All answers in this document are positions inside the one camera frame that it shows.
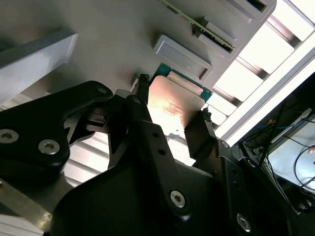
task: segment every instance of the cable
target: cable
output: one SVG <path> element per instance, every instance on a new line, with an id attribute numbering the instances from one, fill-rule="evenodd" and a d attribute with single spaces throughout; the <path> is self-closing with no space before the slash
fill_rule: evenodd
<path id="1" fill-rule="evenodd" d="M 270 167 L 272 176 L 273 176 L 273 178 L 274 178 L 274 181 L 275 181 L 277 187 L 279 188 L 280 192 L 282 193 L 284 199 L 285 199 L 285 200 L 291 205 L 291 207 L 294 209 L 294 207 L 293 207 L 293 205 L 291 204 L 289 198 L 287 198 L 286 194 L 284 193 L 283 189 L 281 188 L 280 184 L 279 184 L 278 181 L 277 181 L 275 172 L 274 172 L 274 170 L 273 170 L 273 168 L 272 168 L 272 165 L 271 165 L 271 163 L 270 163 L 270 161 L 269 161 L 269 151 L 267 152 L 266 159 L 267 159 L 268 165 L 269 165 L 269 167 Z"/>
<path id="2" fill-rule="evenodd" d="M 294 141 L 294 142 L 296 142 L 297 144 L 299 144 L 299 145 L 301 145 L 301 146 L 304 146 L 304 147 L 306 147 L 306 148 L 311 148 L 311 146 L 304 145 L 304 144 L 302 144 L 302 143 L 296 141 L 295 139 L 292 139 L 292 138 L 290 138 L 290 137 L 288 137 L 288 136 L 286 136 L 286 135 L 283 135 L 283 137 L 285 137 L 285 138 L 287 138 L 287 139 L 291 139 L 292 141 Z"/>
<path id="3" fill-rule="evenodd" d="M 311 120 L 308 120 L 308 119 L 304 119 L 304 121 L 315 124 L 315 122 L 314 122 L 314 121 L 311 121 Z"/>
<path id="4" fill-rule="evenodd" d="M 270 144 L 271 144 L 271 142 L 272 142 L 272 140 L 273 140 L 273 138 L 274 138 L 274 135 L 275 135 L 275 133 L 276 133 L 276 129 L 277 129 L 278 124 L 279 124 L 279 120 L 280 120 L 281 115 L 282 115 L 282 113 L 283 113 L 283 111 L 284 111 L 285 103 L 286 103 L 286 100 L 284 100 L 283 104 L 282 104 L 281 107 L 280 107 L 280 110 L 279 110 L 278 115 L 277 115 L 277 118 L 276 118 L 276 123 L 274 124 L 273 129 L 272 129 L 272 132 L 271 132 L 271 135 L 270 135 L 270 137 L 269 137 L 268 145 L 266 146 L 266 149 L 265 149 L 264 152 L 262 153 L 261 159 L 259 160 L 259 167 L 262 166 L 262 164 L 264 163 L 264 159 L 265 159 L 265 157 L 266 157 L 267 154 L 268 154 L 268 150 L 269 150 Z"/>
<path id="5" fill-rule="evenodd" d="M 315 179 L 315 177 L 313 177 L 311 180 L 307 181 L 306 183 L 302 183 L 302 181 L 299 179 L 299 177 L 297 176 L 297 173 L 296 173 L 296 164 L 297 164 L 297 161 L 300 159 L 300 157 L 302 156 L 302 154 L 305 153 L 308 149 L 309 149 L 309 147 L 306 148 L 306 149 L 304 149 L 304 150 L 297 156 L 297 158 L 295 159 L 294 164 L 293 164 L 293 172 L 294 172 L 294 175 L 295 175 L 296 179 L 301 183 L 301 185 L 302 185 L 302 186 L 300 186 L 301 188 L 302 188 L 302 187 L 306 187 L 307 189 L 310 189 L 310 190 L 312 190 L 312 191 L 315 191 L 315 189 L 306 186 L 307 184 L 309 184 L 310 182 L 312 182 L 312 181 Z"/>

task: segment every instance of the black metal bracket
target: black metal bracket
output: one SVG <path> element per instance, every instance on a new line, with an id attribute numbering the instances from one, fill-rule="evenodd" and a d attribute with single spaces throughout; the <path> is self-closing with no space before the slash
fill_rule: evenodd
<path id="1" fill-rule="evenodd" d="M 18 139 L 0 144 L 0 175 L 33 181 L 58 177 L 69 158 L 73 135 L 80 139 L 93 134 L 80 127 L 80 118 L 112 96 L 109 88 L 90 81 L 1 112 L 0 129 L 13 130 Z M 45 140 L 54 143 L 44 143 L 43 148 L 58 146 L 53 158 L 40 151 Z"/>
<path id="2" fill-rule="evenodd" d="M 216 138 L 208 117 L 199 112 L 185 129 L 190 156 L 196 160 L 194 167 L 208 172 L 221 183 L 226 213 L 237 233 L 255 234 L 242 169 L 228 144 Z M 240 217 L 246 219 L 247 231 L 240 227 Z"/>

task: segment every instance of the reflective metal surface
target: reflective metal surface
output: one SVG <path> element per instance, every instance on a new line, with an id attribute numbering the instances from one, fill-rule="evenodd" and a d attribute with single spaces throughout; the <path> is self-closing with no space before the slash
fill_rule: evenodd
<path id="1" fill-rule="evenodd" d="M 49 231 L 51 213 L 2 179 L 0 179 L 0 202 L 42 231 Z"/>
<path id="2" fill-rule="evenodd" d="M 0 104 L 71 57 L 77 34 L 63 30 L 0 53 Z"/>
<path id="3" fill-rule="evenodd" d="M 0 130 L 0 143 L 11 144 L 19 139 L 19 134 L 12 129 Z"/>
<path id="4" fill-rule="evenodd" d="M 251 231 L 251 226 L 249 224 L 249 222 L 247 221 L 247 219 L 245 217 L 243 217 L 241 214 L 237 214 L 236 215 L 236 220 L 237 223 L 241 226 L 241 228 L 245 231 L 245 232 L 250 232 Z"/>
<path id="5" fill-rule="evenodd" d="M 181 192 L 173 190 L 170 197 L 175 206 L 179 208 L 183 208 L 185 206 L 185 198 Z"/>
<path id="6" fill-rule="evenodd" d="M 51 139 L 45 139 L 38 144 L 38 150 L 47 155 L 54 155 L 60 149 L 60 145 Z"/>
<path id="7" fill-rule="evenodd" d="M 183 130 L 204 104 L 203 99 L 164 76 L 155 77 L 150 85 L 148 109 L 165 135 Z"/>

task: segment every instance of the bolt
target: bolt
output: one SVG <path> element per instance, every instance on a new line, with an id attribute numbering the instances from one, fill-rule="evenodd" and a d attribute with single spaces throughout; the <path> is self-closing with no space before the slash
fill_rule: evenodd
<path id="1" fill-rule="evenodd" d="M 55 140 L 45 139 L 38 144 L 38 150 L 47 155 L 54 155 L 60 149 L 59 144 Z"/>
<path id="2" fill-rule="evenodd" d="M 134 97 L 133 100 L 134 100 L 136 103 L 141 104 L 141 101 L 140 101 L 138 98 Z"/>
<path id="3" fill-rule="evenodd" d="M 237 223 L 241 226 L 241 228 L 245 232 L 249 233 L 251 231 L 251 225 L 249 224 L 247 219 L 245 217 L 243 217 L 241 214 L 237 213 L 236 220 L 237 220 Z"/>
<path id="4" fill-rule="evenodd" d="M 225 141 L 221 141 L 221 143 L 225 148 L 228 148 L 228 144 Z"/>
<path id="5" fill-rule="evenodd" d="M 251 160 L 248 159 L 247 162 L 250 164 L 251 167 L 256 168 L 256 166 L 252 163 Z"/>
<path id="6" fill-rule="evenodd" d="M 19 139 L 19 134 L 12 129 L 0 130 L 0 143 L 11 144 Z"/>
<path id="7" fill-rule="evenodd" d="M 179 208 L 183 208 L 185 206 L 185 198 L 179 191 L 173 190 L 170 197 L 175 206 Z"/>
<path id="8" fill-rule="evenodd" d="M 104 89 L 102 87 L 99 87 L 97 90 L 100 91 L 101 93 L 104 93 L 104 94 L 107 93 L 106 89 Z"/>

